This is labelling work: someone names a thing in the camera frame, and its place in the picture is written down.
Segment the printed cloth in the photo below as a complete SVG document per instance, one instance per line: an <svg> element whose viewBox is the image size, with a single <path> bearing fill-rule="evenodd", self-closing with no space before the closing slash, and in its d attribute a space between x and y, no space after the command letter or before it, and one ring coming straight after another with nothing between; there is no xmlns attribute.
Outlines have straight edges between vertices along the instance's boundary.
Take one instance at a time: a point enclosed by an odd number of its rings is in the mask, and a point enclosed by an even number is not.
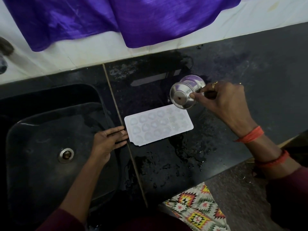
<svg viewBox="0 0 308 231"><path fill-rule="evenodd" d="M190 34L241 0L4 0L33 51L59 40L121 32L138 48Z"/></svg>
<svg viewBox="0 0 308 231"><path fill-rule="evenodd" d="M165 201L176 217L195 231L230 231L204 182Z"/></svg>

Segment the sink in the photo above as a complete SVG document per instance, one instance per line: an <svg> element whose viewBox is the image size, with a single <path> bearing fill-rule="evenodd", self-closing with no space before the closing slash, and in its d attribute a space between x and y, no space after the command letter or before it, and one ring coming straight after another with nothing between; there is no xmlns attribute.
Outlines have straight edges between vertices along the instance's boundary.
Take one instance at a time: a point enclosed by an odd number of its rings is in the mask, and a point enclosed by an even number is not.
<svg viewBox="0 0 308 231"><path fill-rule="evenodd" d="M35 226L64 199L89 158L94 134L110 127L98 93L85 84L6 98L0 100L0 110L10 221ZM92 206L112 196L118 178L111 154Z"/></svg>

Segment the ice cube tray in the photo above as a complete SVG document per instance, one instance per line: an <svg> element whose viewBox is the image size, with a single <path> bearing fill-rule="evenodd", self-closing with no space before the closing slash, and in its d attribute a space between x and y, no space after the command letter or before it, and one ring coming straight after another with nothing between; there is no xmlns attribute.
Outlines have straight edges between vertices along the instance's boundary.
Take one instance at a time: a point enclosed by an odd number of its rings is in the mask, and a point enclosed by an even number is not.
<svg viewBox="0 0 308 231"><path fill-rule="evenodd" d="M129 140L137 146L193 129L187 110L174 104L126 116L124 121Z"/></svg>

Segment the red thread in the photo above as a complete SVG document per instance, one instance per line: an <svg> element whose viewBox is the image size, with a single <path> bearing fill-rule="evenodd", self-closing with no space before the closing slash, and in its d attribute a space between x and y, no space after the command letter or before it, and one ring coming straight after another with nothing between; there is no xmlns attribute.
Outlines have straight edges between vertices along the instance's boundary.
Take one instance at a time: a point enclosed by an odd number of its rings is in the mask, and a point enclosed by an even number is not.
<svg viewBox="0 0 308 231"><path fill-rule="evenodd" d="M283 150L280 157L278 157L275 160L272 160L272 161L269 161L269 162L260 162L258 160L254 160L254 162L255 162L257 167L270 168L274 165L284 163L289 156L290 156L290 154L288 153L288 151Z"/></svg>
<svg viewBox="0 0 308 231"><path fill-rule="evenodd" d="M261 129L260 126L258 126L255 129L253 129L251 132L249 132L247 135L245 135L244 137L235 140L235 142L250 143L253 140L256 140L257 138L259 138L263 134L264 134L264 131Z"/></svg>

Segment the drain strainer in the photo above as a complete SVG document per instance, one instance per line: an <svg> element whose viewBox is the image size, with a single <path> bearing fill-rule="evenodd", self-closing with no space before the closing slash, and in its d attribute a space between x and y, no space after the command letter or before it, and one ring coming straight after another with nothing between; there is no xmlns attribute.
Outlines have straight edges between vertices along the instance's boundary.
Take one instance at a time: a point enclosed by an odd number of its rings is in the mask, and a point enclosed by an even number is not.
<svg viewBox="0 0 308 231"><path fill-rule="evenodd" d="M58 155L60 163L70 163L74 157L74 151L71 148L64 148Z"/></svg>

